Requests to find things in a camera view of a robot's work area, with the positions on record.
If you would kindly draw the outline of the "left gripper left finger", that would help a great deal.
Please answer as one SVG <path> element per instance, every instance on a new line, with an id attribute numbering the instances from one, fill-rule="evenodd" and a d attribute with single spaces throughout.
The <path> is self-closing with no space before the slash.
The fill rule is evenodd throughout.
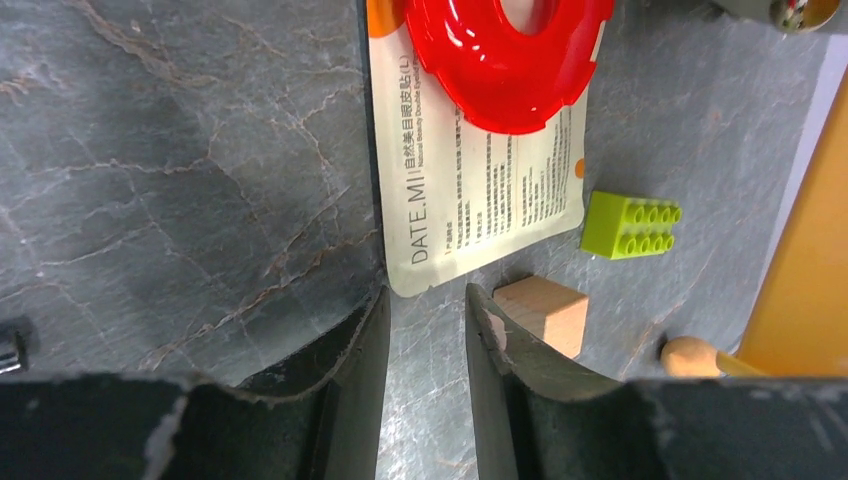
<path id="1" fill-rule="evenodd" d="M 236 387 L 196 372 L 1 381 L 5 479 L 371 479 L 390 294 Z"/>

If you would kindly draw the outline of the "round drawer organizer box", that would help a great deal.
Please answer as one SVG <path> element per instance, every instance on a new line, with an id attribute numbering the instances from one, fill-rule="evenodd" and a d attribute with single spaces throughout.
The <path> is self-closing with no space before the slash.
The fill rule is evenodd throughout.
<path id="1" fill-rule="evenodd" d="M 773 376 L 847 374 L 847 83 L 841 81 L 736 353 Z"/>

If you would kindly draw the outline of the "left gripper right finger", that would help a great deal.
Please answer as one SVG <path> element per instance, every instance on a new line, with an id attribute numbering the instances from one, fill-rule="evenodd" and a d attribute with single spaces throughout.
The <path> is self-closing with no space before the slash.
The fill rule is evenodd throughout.
<path id="1" fill-rule="evenodd" d="M 483 479 L 843 479 L 836 378 L 618 382 L 540 341 L 480 286 L 466 349 Z"/>

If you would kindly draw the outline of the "red plastic arch toy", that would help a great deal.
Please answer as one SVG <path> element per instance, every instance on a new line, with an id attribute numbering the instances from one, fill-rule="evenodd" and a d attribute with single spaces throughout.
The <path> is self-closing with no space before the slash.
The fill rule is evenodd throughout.
<path id="1" fill-rule="evenodd" d="M 611 1 L 545 1 L 541 28 L 516 29 L 499 1 L 409 1 L 405 20 L 421 65 L 473 125 L 537 132 L 576 103 L 596 70 Z"/>

